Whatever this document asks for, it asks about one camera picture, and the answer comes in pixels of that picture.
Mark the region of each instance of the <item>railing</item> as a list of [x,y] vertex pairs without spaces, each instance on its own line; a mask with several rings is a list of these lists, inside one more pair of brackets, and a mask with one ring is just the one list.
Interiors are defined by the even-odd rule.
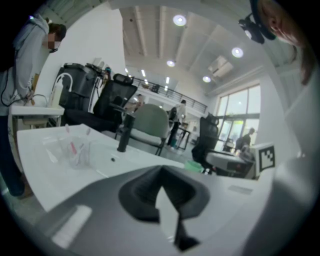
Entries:
[[186,106],[193,108],[201,113],[206,112],[207,106],[202,104],[199,101],[194,100],[193,98],[190,98],[188,96],[185,96],[179,92],[176,92],[175,90],[171,90],[169,88],[165,88],[164,86],[161,86],[159,84],[149,82],[146,84],[145,81],[139,79],[139,78],[134,78],[133,80],[133,85],[139,87],[143,87],[146,90],[150,90],[151,92],[154,92],[156,94],[165,96],[171,100],[181,102],[182,100],[186,101]]

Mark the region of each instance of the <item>gray hoodie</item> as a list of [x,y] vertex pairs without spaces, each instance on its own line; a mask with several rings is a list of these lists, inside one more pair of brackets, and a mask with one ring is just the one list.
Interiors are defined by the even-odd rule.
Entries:
[[[3,93],[2,101],[6,105],[12,102],[15,90],[21,98],[28,94],[33,65],[37,61],[41,45],[48,33],[47,21],[36,14],[33,19],[29,19],[14,39],[15,65],[0,72],[0,96]],[[3,105],[2,101],[0,100],[0,116],[7,116],[9,108]]]

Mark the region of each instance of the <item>recessed light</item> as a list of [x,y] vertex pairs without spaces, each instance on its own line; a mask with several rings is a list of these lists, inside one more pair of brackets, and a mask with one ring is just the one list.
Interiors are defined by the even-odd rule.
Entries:
[[202,80],[203,80],[205,83],[210,83],[210,82],[211,82],[211,78],[208,77],[208,76],[204,76],[204,77],[202,78]]
[[176,65],[172,60],[168,60],[168,61],[166,62],[166,64],[167,64],[169,67],[171,67],[171,68]]
[[244,51],[241,48],[233,48],[232,49],[232,55],[236,58],[241,58],[244,55]]
[[187,19],[182,15],[176,15],[173,17],[173,22],[177,26],[184,26],[187,23]]

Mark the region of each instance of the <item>black bottle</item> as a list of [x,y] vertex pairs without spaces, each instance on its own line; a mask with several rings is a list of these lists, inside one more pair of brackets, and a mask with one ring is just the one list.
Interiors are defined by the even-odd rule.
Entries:
[[119,142],[119,146],[116,150],[119,152],[126,152],[126,148],[130,139],[130,133],[132,130],[132,127],[134,126],[135,123],[135,117],[127,114],[124,119],[124,124],[123,127],[119,129],[121,132],[121,138]]

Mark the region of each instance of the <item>white desk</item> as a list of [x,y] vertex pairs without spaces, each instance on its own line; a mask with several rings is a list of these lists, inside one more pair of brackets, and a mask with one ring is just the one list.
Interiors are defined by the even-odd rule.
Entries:
[[[84,124],[70,127],[72,136],[84,136]],[[95,168],[72,169],[55,162],[50,149],[57,146],[58,138],[67,136],[65,127],[20,130],[17,133],[18,151],[25,176],[33,193],[46,211],[51,210],[85,186],[108,177],[136,169],[170,165],[184,165],[127,146],[126,152],[117,151],[119,141],[91,129],[87,139],[96,143],[90,152]]]
[[10,114],[14,119],[43,119],[43,118],[57,118],[60,119],[64,114],[65,109],[61,106],[58,108],[32,106],[30,102],[27,105],[16,102],[10,106]]

